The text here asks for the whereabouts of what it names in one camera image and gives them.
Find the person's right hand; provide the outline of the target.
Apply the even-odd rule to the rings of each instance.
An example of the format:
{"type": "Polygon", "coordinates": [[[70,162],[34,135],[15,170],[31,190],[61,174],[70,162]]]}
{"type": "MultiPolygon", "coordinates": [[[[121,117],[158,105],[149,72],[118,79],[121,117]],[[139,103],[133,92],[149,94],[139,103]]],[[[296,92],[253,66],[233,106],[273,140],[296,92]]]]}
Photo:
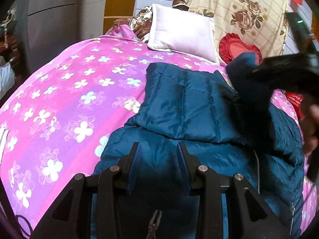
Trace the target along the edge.
{"type": "Polygon", "coordinates": [[[303,133],[304,145],[303,151],[307,157],[318,147],[318,138],[316,129],[318,128],[318,105],[302,102],[303,118],[300,121],[300,127],[303,133]]]}

